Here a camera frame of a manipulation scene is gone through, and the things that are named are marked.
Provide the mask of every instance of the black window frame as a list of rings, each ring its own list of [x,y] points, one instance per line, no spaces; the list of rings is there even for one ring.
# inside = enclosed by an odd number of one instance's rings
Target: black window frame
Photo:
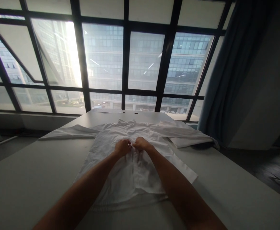
[[[211,28],[200,28],[200,27],[187,27],[187,26],[179,26],[178,19],[180,14],[180,9],[182,6],[183,0],[174,0],[173,9],[172,9],[172,16],[170,24],[158,24],[158,23],[147,23],[147,22],[137,22],[137,21],[129,21],[128,14],[129,14],[129,0],[124,0],[124,19],[106,19],[106,18],[96,18],[96,17],[87,17],[82,16],[80,12],[80,3],[79,0],[70,0],[72,14],[65,15],[65,14],[57,14],[57,13],[46,13],[46,12],[36,12],[36,11],[29,11],[26,5],[25,0],[19,0],[22,10],[10,10],[10,9],[0,9],[1,15],[11,15],[11,16],[21,16],[24,17],[25,20],[18,20],[18,19],[7,19],[7,18],[0,18],[0,23],[2,24],[10,24],[10,25],[23,25],[27,26],[30,38],[33,44],[33,48],[37,57],[37,61],[39,64],[39,68],[42,74],[43,81],[35,81],[44,83],[42,85],[23,85],[23,84],[15,84],[11,83],[9,77],[5,71],[5,67],[0,59],[0,77],[2,82],[0,82],[0,86],[6,88],[8,95],[11,99],[12,104],[15,107],[15,111],[11,112],[18,112],[18,113],[34,113],[34,114],[58,114],[58,115],[73,115],[75,114],[62,114],[57,113],[56,107],[54,104],[54,99],[51,94],[51,90],[64,90],[64,91],[78,91],[83,92],[84,95],[84,103],[86,112],[91,110],[91,100],[90,100],[90,92],[93,93],[108,93],[108,94],[121,94],[122,95],[122,110],[125,109],[125,97],[126,95],[136,95],[136,96],[154,96],[157,97],[156,105],[155,105],[155,112],[160,112],[162,98],[170,97],[170,98],[180,98],[180,99],[192,99],[192,104],[187,115],[186,121],[190,121],[190,117],[192,115],[193,109],[197,100],[203,100],[204,96],[199,96],[202,84],[204,82],[208,67],[210,65],[212,56],[216,49],[218,40],[220,36],[224,36],[226,30],[223,30],[223,26],[225,20],[227,18],[229,8],[235,0],[219,0],[225,2],[225,6],[216,29]],[[78,50],[78,57],[79,57],[79,64],[81,70],[81,77],[82,77],[82,88],[77,87],[66,87],[66,86],[52,86],[49,85],[48,79],[46,77],[45,68],[42,62],[41,54],[38,48],[38,43],[36,40],[36,36],[34,34],[33,26],[31,23],[31,18],[38,18],[38,19],[50,19],[50,20],[61,20],[61,21],[72,21],[74,23],[75,28],[75,35],[76,35],[76,43],[77,43],[77,50]],[[102,24],[108,26],[123,26],[123,68],[122,68],[122,90],[108,90],[108,89],[95,89],[90,88],[89,80],[88,80],[88,73],[87,73],[87,66],[86,66],[86,57],[85,57],[85,49],[84,49],[84,39],[83,33],[85,33],[82,29],[82,23],[92,23],[92,24]],[[142,32],[142,33],[153,33],[153,34],[163,34],[165,35],[164,45],[162,49],[162,56],[157,80],[157,86],[155,91],[150,90],[138,90],[138,89],[129,89],[128,88],[128,68],[129,68],[129,49],[130,49],[130,35],[131,32]],[[198,81],[198,85],[195,86],[195,94],[194,95],[180,95],[180,94],[167,94],[164,93],[165,86],[166,86],[166,79],[168,74],[168,69],[170,65],[170,59],[174,44],[175,35],[177,32],[182,33],[191,33],[191,34],[202,34],[202,35],[212,35],[213,41],[210,46],[210,50],[207,55],[206,62],[203,67],[203,71]],[[47,96],[50,102],[52,113],[45,113],[45,112],[27,112],[22,111],[19,101],[13,91],[13,87],[19,88],[38,88],[38,89],[45,89],[47,92]]]

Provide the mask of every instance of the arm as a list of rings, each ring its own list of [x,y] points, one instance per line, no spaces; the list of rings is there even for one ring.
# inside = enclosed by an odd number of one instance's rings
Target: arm
[[[120,140],[114,151],[74,183],[33,229],[76,228],[102,190],[115,163],[130,152],[129,144],[129,140]]]
[[[150,156],[169,200],[188,229],[226,229],[190,182],[154,146],[142,137],[133,146]]]

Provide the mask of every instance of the white table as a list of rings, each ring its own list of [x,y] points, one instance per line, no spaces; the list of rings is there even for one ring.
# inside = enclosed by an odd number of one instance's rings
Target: white table
[[[88,112],[65,127],[135,119],[172,120],[163,113]],[[72,185],[93,140],[36,141],[0,162],[0,229],[30,229]],[[280,195],[217,150],[170,147],[198,174],[194,187],[228,229],[280,229]],[[77,229],[184,229],[169,201],[88,212]]]

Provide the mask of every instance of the blue curtain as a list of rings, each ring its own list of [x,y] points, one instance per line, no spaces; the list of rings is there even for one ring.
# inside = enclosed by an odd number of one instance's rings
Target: blue curtain
[[[198,129],[221,145],[230,109],[271,18],[273,1],[237,1],[204,98]]]

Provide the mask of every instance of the wall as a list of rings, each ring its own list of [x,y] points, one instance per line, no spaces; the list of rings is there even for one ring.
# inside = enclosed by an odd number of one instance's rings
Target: wall
[[[231,111],[225,145],[266,150],[280,135],[280,1]]]
[[[52,131],[78,116],[38,115],[0,112],[0,129],[34,129]]]

